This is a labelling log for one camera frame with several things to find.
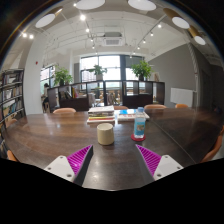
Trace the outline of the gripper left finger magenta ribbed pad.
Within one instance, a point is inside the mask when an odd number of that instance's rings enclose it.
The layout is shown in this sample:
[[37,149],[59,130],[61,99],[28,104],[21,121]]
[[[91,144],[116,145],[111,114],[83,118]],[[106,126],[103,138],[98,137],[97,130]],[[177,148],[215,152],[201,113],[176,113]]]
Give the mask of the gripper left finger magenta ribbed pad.
[[93,146],[88,145],[69,156],[58,156],[45,171],[82,186],[92,156]]

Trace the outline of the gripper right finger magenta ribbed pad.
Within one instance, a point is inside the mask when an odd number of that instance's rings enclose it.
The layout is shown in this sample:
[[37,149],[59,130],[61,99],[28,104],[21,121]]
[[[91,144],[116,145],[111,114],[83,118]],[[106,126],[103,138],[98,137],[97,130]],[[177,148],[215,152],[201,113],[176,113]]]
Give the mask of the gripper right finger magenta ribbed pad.
[[136,145],[135,153],[145,185],[160,180],[183,168],[169,155],[160,156],[140,145]]

